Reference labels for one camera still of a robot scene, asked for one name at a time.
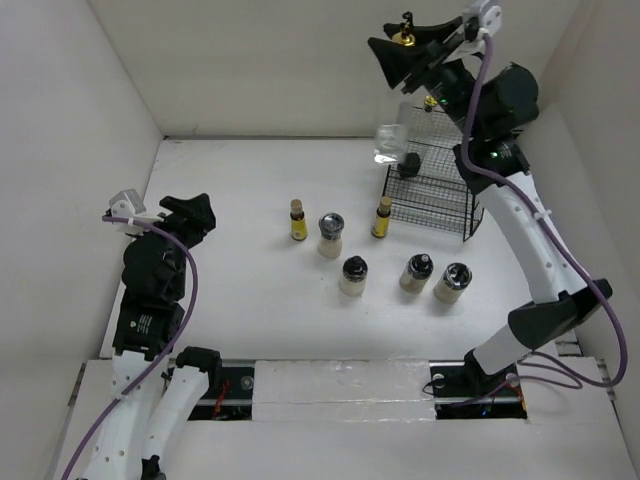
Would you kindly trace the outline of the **clear oil bottle gold spout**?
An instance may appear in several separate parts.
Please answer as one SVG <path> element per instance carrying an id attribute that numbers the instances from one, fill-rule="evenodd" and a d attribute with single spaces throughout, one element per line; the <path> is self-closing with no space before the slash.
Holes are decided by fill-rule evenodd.
<path id="1" fill-rule="evenodd" d="M 402 14 L 398 27 L 393 27 L 390 40 L 403 47 L 415 44 L 413 14 Z M 377 164 L 394 164 L 404 159 L 408 148 L 408 125 L 412 103 L 398 88 L 384 91 L 378 109 L 378 130 L 374 140 L 373 159 Z"/>

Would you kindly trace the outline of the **dark sauce bottle gold spout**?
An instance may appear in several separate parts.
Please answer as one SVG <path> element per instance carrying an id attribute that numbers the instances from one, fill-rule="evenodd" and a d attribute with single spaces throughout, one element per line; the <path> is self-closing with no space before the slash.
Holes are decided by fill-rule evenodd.
<path id="1" fill-rule="evenodd" d="M 417 151 L 418 145 L 425 140 L 425 135 L 432 128 L 432 112 L 437 107 L 434 97 L 426 95 L 420 107 L 403 103 L 400 119 L 406 127 L 407 149 L 404 159 L 398 164 L 398 174 L 402 179 L 415 178 L 420 173 L 422 156 Z"/>

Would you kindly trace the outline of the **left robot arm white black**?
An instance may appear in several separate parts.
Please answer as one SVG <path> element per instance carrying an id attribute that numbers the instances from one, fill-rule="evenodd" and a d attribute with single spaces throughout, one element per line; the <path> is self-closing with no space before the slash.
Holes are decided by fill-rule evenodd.
<path id="1" fill-rule="evenodd" d="M 134 189 L 109 202 L 103 222 L 131 239 L 123 254 L 124 293 L 113 337 L 110 402 L 76 447 L 70 478 L 85 449 L 83 479 L 163 479 L 170 449 L 203 397 L 222 387 L 219 352 L 171 352 L 191 319 L 199 274 L 191 250 L 216 227 L 207 194 L 166 196 L 150 214 Z"/>

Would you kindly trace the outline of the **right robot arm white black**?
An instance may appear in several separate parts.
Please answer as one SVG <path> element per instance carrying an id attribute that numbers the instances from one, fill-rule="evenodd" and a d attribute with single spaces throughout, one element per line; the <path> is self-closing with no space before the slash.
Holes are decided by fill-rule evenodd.
<path id="1" fill-rule="evenodd" d="M 498 224 L 529 287 L 530 302 L 465 355 L 459 376 L 475 395 L 502 386 L 517 361 L 598 308 L 612 310 L 609 282 L 592 279 L 569 253 L 516 142 L 517 129 L 539 115 L 534 75 L 512 63 L 485 78 L 500 22 L 497 7 L 433 26 L 414 25 L 406 12 L 402 22 L 384 25 L 383 38 L 368 40 L 390 88 L 405 94 L 424 88 L 461 131 L 454 148 L 459 174 Z"/>

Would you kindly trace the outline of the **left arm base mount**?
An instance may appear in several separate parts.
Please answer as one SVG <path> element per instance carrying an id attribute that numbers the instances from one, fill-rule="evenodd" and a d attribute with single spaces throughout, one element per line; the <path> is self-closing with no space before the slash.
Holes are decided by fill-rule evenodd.
<path id="1" fill-rule="evenodd" d="M 254 364 L 224 364 L 217 389 L 210 389 L 192 410 L 189 421 L 248 421 L 252 418 Z"/>

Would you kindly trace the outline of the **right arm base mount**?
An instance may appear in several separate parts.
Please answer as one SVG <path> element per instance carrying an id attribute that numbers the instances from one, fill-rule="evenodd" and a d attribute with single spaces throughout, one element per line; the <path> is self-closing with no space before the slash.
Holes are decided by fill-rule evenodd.
<path id="1" fill-rule="evenodd" d="M 422 393 L 434 402 L 437 420 L 526 420 L 528 414 L 519 384 L 506 384 L 515 365 L 497 375 L 476 383 L 465 373 L 463 361 L 434 360 L 428 362 L 429 377 Z"/>

